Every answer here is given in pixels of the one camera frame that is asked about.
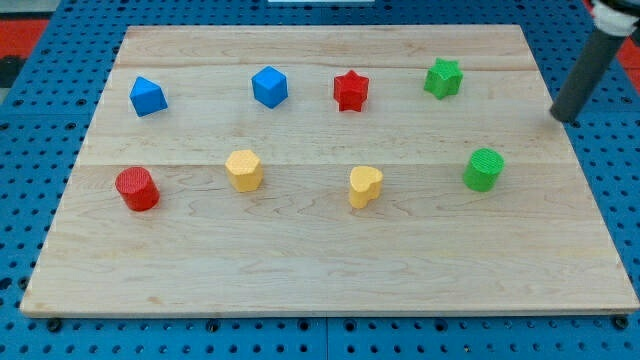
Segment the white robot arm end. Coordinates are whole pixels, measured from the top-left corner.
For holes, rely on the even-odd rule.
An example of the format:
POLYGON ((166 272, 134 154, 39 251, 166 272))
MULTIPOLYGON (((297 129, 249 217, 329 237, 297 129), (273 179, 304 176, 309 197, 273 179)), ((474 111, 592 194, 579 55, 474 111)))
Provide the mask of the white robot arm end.
POLYGON ((627 37, 639 22, 639 2, 593 0, 592 15, 596 28, 607 35, 627 37))

